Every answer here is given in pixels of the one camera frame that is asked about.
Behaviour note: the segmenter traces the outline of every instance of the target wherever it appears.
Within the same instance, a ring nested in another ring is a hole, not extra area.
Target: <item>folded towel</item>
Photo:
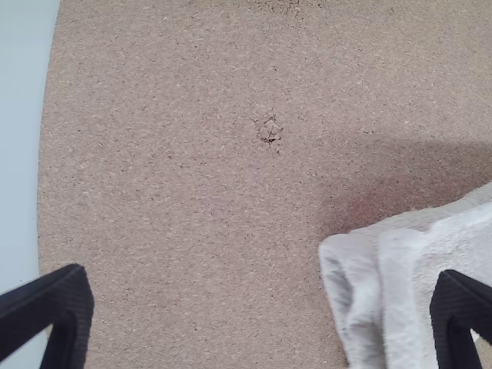
[[[471,272],[479,266],[475,249],[482,263],[492,261],[479,239],[492,233],[492,205],[474,209],[489,201],[492,182],[443,207],[410,211],[323,241],[324,288],[350,368],[437,368],[432,292],[446,268],[492,283],[488,274]]]

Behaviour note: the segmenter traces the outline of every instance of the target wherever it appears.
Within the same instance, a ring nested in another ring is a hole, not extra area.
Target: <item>speckled beige surface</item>
[[[492,178],[491,18],[484,0],[63,1],[39,244],[44,271],[87,268],[87,368],[343,368],[317,246]]]

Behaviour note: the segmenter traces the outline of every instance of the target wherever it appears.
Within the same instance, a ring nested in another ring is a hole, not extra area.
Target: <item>light blue surface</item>
[[[39,129],[58,6],[0,0],[0,294],[39,276]],[[37,336],[0,368],[39,367],[45,341]]]

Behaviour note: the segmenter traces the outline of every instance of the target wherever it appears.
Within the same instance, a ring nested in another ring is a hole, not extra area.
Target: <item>white cloth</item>
[[[351,369],[437,369],[429,303],[455,269],[492,284],[492,182],[320,246],[321,274]]]

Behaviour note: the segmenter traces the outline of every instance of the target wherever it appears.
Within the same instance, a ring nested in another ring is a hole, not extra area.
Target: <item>white towel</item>
[[[492,284],[483,267],[492,261],[490,201],[492,182],[323,241],[324,288],[351,369],[437,368],[429,314],[437,276],[453,268]]]

